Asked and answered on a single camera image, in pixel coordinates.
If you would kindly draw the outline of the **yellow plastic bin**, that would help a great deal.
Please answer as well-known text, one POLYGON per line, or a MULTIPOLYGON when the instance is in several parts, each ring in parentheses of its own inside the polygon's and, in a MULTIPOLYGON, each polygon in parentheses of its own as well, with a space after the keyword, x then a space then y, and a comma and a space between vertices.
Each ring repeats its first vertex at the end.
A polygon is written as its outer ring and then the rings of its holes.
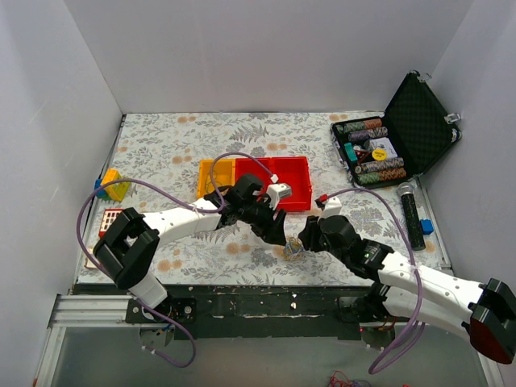
POLYGON ((201 198, 214 191, 215 184, 220 186, 235 184, 235 160, 221 159, 212 166, 213 160, 201 160, 198 170, 197 197, 201 198))

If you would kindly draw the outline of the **red plastic bin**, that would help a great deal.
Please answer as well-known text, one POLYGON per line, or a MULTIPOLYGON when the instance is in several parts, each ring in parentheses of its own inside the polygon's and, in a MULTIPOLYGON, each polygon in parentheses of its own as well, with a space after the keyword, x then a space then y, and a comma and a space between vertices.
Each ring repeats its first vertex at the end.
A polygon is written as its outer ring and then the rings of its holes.
MULTIPOLYGON (((258 158, 258 161, 271 173, 275 170, 275 161, 272 157, 258 158)), ((263 194, 271 183, 269 174, 264 168, 249 158, 239 158, 235 160, 235 181, 238 181, 244 174, 250 173, 258 177, 263 183, 260 194, 263 194)))
POLYGON ((305 156, 271 158, 271 170, 280 183, 290 186, 292 194, 280 200, 279 208, 287 212, 304 212, 311 209, 312 185, 309 163, 305 156))

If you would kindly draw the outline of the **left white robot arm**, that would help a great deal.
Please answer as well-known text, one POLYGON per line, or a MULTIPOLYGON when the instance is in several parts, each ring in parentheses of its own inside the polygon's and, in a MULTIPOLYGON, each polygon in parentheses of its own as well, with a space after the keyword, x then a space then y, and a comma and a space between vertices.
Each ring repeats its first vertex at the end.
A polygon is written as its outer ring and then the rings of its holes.
POLYGON ((251 226, 265 243, 284 246, 286 213, 280 201, 292 194, 276 176, 262 192, 264 183, 246 173, 233 186, 222 187, 187 207, 140 214, 126 208, 97 242, 93 255, 116 287, 144 304, 144 313, 156 323, 172 311, 172 297, 150 272, 158 248, 186 236, 216 231, 237 222, 251 226))

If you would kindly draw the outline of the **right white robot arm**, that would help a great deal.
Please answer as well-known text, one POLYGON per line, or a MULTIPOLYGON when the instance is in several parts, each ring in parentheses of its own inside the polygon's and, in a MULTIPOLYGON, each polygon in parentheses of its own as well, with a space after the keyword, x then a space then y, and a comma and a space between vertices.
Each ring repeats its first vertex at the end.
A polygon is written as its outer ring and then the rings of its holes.
POLYGON ((299 238, 307 251, 328 252, 373 281, 373 293, 364 301, 370 318, 412 318, 467 340, 499 364, 513 363, 515 295, 505 282, 464 280, 413 264, 391 247, 361 238, 342 215, 310 216, 299 238))

